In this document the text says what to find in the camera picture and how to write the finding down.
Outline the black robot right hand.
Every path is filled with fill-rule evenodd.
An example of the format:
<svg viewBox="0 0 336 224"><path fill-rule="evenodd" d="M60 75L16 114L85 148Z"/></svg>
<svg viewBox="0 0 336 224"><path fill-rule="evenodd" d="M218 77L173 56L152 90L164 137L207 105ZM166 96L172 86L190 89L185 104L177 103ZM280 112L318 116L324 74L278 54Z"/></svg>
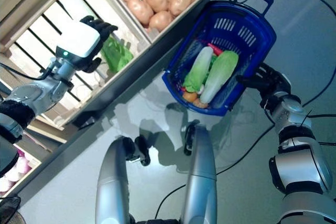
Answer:
<svg viewBox="0 0 336 224"><path fill-rule="evenodd" d="M278 92L291 93L291 84L288 79L265 63L259 65L253 76L237 75L236 80L246 88L258 90L262 98L275 95Z"/></svg>

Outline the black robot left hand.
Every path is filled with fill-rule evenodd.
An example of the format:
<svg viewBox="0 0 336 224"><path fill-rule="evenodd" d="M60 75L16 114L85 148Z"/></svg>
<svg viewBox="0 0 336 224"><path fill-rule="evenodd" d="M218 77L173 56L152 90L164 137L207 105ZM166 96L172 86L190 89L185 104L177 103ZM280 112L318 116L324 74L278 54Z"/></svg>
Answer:
<svg viewBox="0 0 336 224"><path fill-rule="evenodd" d="M93 50L90 52L88 56L88 63L84 63L83 66L80 68L81 71L86 73L92 73L94 72L99 65L101 64L102 60L101 58L95 58L95 56L100 52L100 50L103 47L104 42L108 39L110 34L118 29L117 26L111 25L109 23L104 22L101 19L94 19L93 16L85 16L80 20L81 23L84 23L91 28L95 29L99 35L100 38L93 48Z"/></svg>

